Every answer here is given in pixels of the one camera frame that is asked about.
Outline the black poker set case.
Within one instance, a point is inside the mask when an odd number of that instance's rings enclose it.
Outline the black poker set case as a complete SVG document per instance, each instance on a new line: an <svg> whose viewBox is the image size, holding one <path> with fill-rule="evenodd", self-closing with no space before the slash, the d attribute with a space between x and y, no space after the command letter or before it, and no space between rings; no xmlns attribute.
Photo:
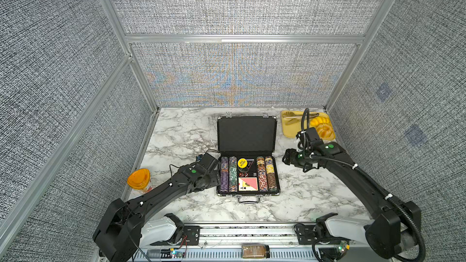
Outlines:
<svg viewBox="0 0 466 262"><path fill-rule="evenodd" d="M277 173L277 164L273 153L275 151L275 139L277 135L277 118L275 116L220 116L217 119L218 151L220 158L235 156L237 161L241 158L248 160L248 166L244 169L237 167L237 179L239 177L256 177L257 157L264 159L271 156L274 160L274 169L277 181L276 192L220 192L217 186L217 194L221 197L256 197L256 203L262 196L280 195L280 181Z"/></svg>

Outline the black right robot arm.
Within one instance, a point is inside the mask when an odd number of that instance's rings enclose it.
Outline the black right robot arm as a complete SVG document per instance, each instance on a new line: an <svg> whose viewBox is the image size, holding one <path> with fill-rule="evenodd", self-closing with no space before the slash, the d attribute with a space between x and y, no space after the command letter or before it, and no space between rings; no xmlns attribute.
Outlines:
<svg viewBox="0 0 466 262"><path fill-rule="evenodd" d="M311 246L316 252L319 243L356 241L366 244L384 259L406 261L401 253L418 248L416 262L427 255L421 234L421 210L412 201L404 202L383 188L348 155L338 143L324 141L315 128L297 133L297 149L287 149L282 161L301 168L303 172L326 169L340 179L365 206L371 220L339 217L329 213L316 220Z"/></svg>

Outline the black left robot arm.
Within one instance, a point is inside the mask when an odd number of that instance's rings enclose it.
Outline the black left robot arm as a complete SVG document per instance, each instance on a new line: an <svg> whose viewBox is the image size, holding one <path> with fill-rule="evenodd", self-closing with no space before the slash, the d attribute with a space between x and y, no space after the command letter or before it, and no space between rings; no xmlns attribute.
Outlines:
<svg viewBox="0 0 466 262"><path fill-rule="evenodd" d="M171 178L150 192L129 201L111 202L99 222L93 241L111 262L126 262L140 247L143 226L174 200L216 187L220 162L209 153L178 168Z"/></svg>

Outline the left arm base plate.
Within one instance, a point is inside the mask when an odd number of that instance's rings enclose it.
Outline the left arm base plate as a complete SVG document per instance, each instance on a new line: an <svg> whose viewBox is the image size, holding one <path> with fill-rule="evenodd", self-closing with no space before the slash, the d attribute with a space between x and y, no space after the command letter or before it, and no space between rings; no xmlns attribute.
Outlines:
<svg viewBox="0 0 466 262"><path fill-rule="evenodd" d="M198 246L200 240L200 226L185 226L183 232L176 232L175 237L169 241L153 242L151 246Z"/></svg>

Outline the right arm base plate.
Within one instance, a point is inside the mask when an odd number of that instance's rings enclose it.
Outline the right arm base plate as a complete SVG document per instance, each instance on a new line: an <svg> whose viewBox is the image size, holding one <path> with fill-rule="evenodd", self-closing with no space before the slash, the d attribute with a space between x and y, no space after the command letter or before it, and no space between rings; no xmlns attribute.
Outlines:
<svg viewBox="0 0 466 262"><path fill-rule="evenodd" d="M329 234L324 233L323 227L317 224L297 223L293 226L299 245L311 246L332 246L339 254L346 253L349 248L349 241L343 238L331 238Z"/></svg>

